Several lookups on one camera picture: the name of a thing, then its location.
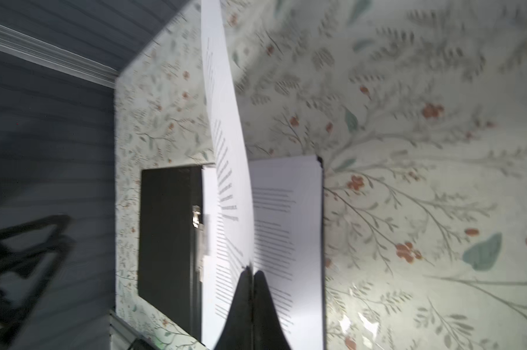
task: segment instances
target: green leaf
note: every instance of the green leaf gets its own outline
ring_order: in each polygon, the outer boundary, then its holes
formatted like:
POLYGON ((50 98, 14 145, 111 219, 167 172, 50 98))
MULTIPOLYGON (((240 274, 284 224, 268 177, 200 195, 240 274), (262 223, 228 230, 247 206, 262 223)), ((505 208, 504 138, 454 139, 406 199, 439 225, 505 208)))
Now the green leaf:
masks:
POLYGON ((345 161, 343 163, 341 163, 341 165, 339 165, 337 168, 335 168, 334 171, 335 172, 340 172, 342 170, 345 170, 348 167, 350 167, 351 165, 353 165, 353 163, 355 163, 355 158, 345 159, 345 161))
POLYGON ((491 270, 501 251, 502 241, 502 233, 493 234, 488 240, 466 250, 462 256, 463 262, 470 264, 475 271, 491 270))
POLYGON ((450 340, 450 334, 444 336, 444 345, 446 345, 447 348, 450 348, 450 345, 452 345, 452 341, 450 340))
POLYGON ((357 117, 352 114, 347 107, 345 107, 345 124, 347 124, 347 129, 352 134, 359 129, 359 121, 357 120, 357 117))
POLYGON ((468 325, 468 324, 465 324, 465 323, 460 323, 460 322, 454 322, 457 326, 459 327, 462 327, 463 329, 465 330, 473 330, 473 327, 468 325))
POLYGON ((371 45, 372 43, 374 43, 374 40, 372 40, 371 38, 364 38, 362 40, 359 40, 355 44, 353 44, 353 52, 357 53, 365 47, 371 45))
POLYGON ((232 61, 237 65, 238 65, 238 52, 236 52, 236 50, 234 52, 232 52, 232 61))
POLYGON ((349 13, 347 25, 353 24, 372 4, 372 0, 355 0, 355 4, 349 13))
POLYGON ((453 314, 453 315, 450 315, 449 318, 455 319, 455 320, 465 320, 467 317, 465 317, 464 315, 453 314))
POLYGON ((283 6, 284 2, 284 0, 277 0, 277 2, 275 3, 275 16, 277 16, 279 11, 281 11, 281 7, 283 6))

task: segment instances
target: crown molding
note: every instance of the crown molding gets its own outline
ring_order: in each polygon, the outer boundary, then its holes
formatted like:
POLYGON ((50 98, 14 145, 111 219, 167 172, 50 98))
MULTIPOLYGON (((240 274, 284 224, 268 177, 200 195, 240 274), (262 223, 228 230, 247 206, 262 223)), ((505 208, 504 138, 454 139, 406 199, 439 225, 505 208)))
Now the crown molding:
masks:
POLYGON ((0 24, 0 51, 81 79, 115 87, 118 72, 0 24))

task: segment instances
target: book page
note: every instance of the book page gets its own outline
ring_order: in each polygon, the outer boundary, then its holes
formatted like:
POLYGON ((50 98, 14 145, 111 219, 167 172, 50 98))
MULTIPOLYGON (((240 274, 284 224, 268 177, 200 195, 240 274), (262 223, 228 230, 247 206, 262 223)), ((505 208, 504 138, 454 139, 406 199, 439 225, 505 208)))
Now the book page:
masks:
POLYGON ((213 349, 225 326, 236 287, 231 282, 224 222, 217 196, 217 170, 215 167, 204 166, 202 174, 204 225, 208 245, 203 262, 201 341, 208 349, 213 349))
POLYGON ((205 97, 217 163, 218 198, 233 285, 253 261, 250 173, 234 95, 219 0, 201 1, 205 97))
POLYGON ((250 162, 254 271, 292 350, 323 349, 322 167, 315 156, 250 162))

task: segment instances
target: turning page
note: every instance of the turning page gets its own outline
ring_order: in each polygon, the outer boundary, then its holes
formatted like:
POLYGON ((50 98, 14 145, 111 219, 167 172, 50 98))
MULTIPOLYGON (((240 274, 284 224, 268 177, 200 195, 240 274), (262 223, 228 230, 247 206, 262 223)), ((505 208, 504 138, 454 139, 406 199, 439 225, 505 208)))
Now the turning page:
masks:
POLYGON ((234 95, 219 0, 201 2, 201 51, 217 187, 233 285, 253 261, 254 218, 248 159, 234 95))
POLYGON ((224 221, 217 196, 217 170, 203 167, 203 212, 207 255, 203 260, 201 341, 213 349, 225 326, 236 284, 231 281, 224 221))

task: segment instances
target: wall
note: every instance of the wall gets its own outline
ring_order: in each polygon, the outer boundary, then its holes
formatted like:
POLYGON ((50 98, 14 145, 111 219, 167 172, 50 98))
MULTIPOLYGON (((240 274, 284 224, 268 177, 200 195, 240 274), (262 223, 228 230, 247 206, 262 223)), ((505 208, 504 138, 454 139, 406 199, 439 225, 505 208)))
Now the wall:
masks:
POLYGON ((0 24, 119 71, 183 0, 0 1, 0 24))
MULTIPOLYGON (((202 348, 133 281, 141 169, 213 159, 198 4, 182 14, 116 87, 116 310, 161 348, 202 348)), ((248 157, 324 159, 328 348, 527 349, 527 0, 224 17, 248 157)))
POLYGON ((75 241, 13 349, 108 348, 113 153, 112 89, 0 52, 0 228, 62 213, 75 241))

